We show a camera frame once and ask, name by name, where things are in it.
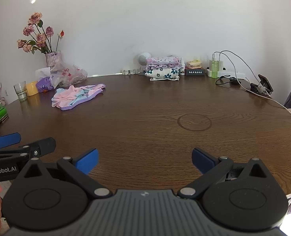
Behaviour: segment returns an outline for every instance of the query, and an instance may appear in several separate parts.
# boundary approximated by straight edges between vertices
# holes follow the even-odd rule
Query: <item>triangular cutout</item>
[[[255,177],[267,177],[264,171],[261,169],[261,167],[258,164],[255,164],[252,167],[252,170],[250,171],[249,175],[255,176]]]
[[[30,166],[30,168],[28,169],[24,177],[29,178],[29,177],[36,177],[36,176],[41,176],[41,175],[42,173],[39,167],[37,166],[37,164],[33,164]]]

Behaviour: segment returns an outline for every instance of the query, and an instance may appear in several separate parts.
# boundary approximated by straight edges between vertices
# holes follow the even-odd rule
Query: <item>wooden table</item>
[[[191,152],[201,147],[235,162],[263,160],[291,197],[291,114],[240,86],[216,86],[208,77],[150,82],[138,75],[88,78],[103,93],[72,110],[51,107],[53,91],[7,106],[0,136],[19,132],[21,143],[52,136],[55,162],[91,147],[99,163],[90,175],[111,190],[172,188],[200,176]]]

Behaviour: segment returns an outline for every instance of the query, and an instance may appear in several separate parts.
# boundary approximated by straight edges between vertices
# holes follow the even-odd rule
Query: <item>white cable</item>
[[[226,56],[226,57],[229,59],[229,61],[232,63],[232,65],[233,65],[233,67],[234,67],[235,77],[236,77],[236,79],[237,79],[236,68],[235,68],[235,65],[233,64],[232,60],[231,60],[231,59],[230,59],[230,58],[229,58],[225,53],[223,53],[223,52],[215,52],[215,53],[223,54],[224,56]],[[239,80],[238,80],[238,83],[239,83],[240,86],[241,86],[244,90],[246,90],[247,92],[250,92],[250,93],[252,93],[252,94],[255,94],[256,96],[259,96],[259,97],[261,97],[261,98],[265,98],[265,99],[268,99],[268,100],[274,101],[274,102],[276,102],[277,104],[279,104],[280,106],[282,106],[284,109],[287,110],[287,108],[286,108],[285,106],[283,106],[282,104],[280,104],[280,103],[277,102],[276,100],[274,100],[274,99],[270,99],[270,98],[267,98],[267,97],[264,97],[264,96],[261,96],[261,95],[258,95],[258,94],[254,93],[254,92],[252,92],[252,91],[250,91],[250,90],[248,90],[248,89],[245,89],[245,88],[242,86],[242,84],[239,82]]]
[[[260,83],[260,80],[258,80],[257,79],[257,77],[256,77],[256,75],[254,74],[254,72],[253,72],[253,70],[250,68],[250,66],[240,57],[240,56],[238,56],[237,54],[235,54],[234,52],[232,52],[232,51],[221,51],[221,53],[219,54],[219,60],[220,60],[220,55],[221,54],[224,54],[224,53],[222,53],[222,52],[230,52],[230,53],[232,53],[233,55],[235,55],[235,56],[237,56],[240,60],[242,60],[243,62],[244,62],[244,64],[252,71],[252,73],[253,73],[253,76],[255,77],[255,79]]]

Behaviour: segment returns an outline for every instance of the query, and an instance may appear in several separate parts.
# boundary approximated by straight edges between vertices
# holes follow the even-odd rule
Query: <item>pink plant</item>
[[[33,26],[27,26],[23,29],[23,34],[25,36],[29,36],[31,33],[33,33],[35,30],[34,30],[34,27]]]
[[[23,29],[23,34],[25,36],[30,36],[32,40],[18,40],[18,48],[23,48],[25,52],[32,52],[35,53],[36,50],[41,51],[44,54],[49,54],[53,52],[51,46],[51,37],[54,35],[54,30],[52,27],[47,27],[46,31],[43,28],[43,21],[41,20],[43,15],[40,12],[35,12],[31,17],[28,19],[28,26]],[[58,34],[58,41],[56,51],[58,49],[59,40],[62,39],[64,36],[64,31],[62,30],[60,34]]]
[[[33,47],[31,45],[28,45],[27,43],[23,46],[23,51],[25,52],[31,52],[33,50]]]
[[[23,42],[22,40],[17,40],[17,43],[18,43],[19,49],[24,47],[25,42]]]
[[[43,15],[40,12],[35,12],[28,19],[28,25],[37,25],[40,22],[42,16]]]
[[[46,35],[47,35],[47,37],[52,37],[54,35],[54,30],[52,27],[46,28]]]

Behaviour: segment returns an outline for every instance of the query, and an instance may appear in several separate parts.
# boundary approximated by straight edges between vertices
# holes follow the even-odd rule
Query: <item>clear plastic bag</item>
[[[50,80],[54,88],[58,85],[69,87],[83,82],[88,77],[84,69],[64,63],[60,52],[46,54],[46,63],[50,67]]]

